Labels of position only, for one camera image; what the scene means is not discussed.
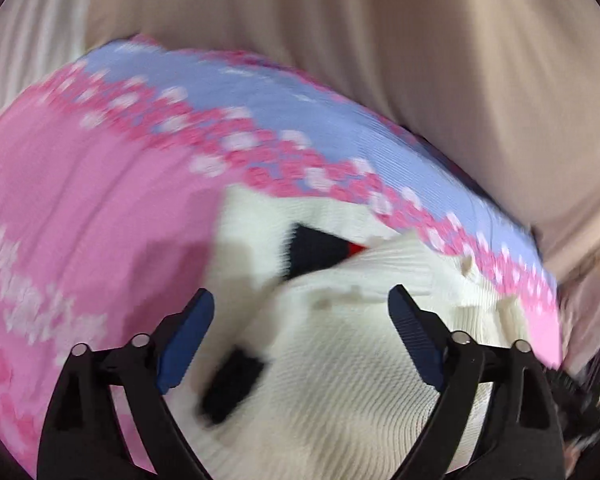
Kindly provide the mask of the white knitted sweater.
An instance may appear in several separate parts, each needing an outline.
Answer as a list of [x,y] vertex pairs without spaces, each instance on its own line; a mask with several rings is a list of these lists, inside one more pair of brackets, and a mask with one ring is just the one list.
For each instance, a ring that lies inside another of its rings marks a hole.
[[403,285],[451,330],[507,347],[524,309],[469,256],[440,255],[362,206],[224,194],[204,287],[215,314],[166,397],[217,479],[387,479],[437,401],[388,313]]

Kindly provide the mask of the cluttered shelf with items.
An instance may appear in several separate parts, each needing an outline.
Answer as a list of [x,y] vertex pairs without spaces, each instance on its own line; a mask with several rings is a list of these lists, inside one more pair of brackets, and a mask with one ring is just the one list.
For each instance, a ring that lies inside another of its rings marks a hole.
[[591,252],[558,287],[562,362],[585,389],[600,392],[600,248]]

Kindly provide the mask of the pink floral bed sheet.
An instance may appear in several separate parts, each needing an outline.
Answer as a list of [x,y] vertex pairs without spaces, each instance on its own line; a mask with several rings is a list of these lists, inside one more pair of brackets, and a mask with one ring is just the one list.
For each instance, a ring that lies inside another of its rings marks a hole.
[[471,255],[562,356],[530,232],[391,120],[249,52],[107,44],[0,114],[0,439],[27,472],[70,347],[154,326],[193,295],[227,185],[359,204]]

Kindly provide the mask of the beige curtain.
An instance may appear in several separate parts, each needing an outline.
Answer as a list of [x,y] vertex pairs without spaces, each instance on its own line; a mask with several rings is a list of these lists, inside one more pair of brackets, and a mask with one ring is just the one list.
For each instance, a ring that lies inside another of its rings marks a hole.
[[459,164],[565,278],[600,249],[600,0],[0,0],[0,110],[144,34],[305,70]]

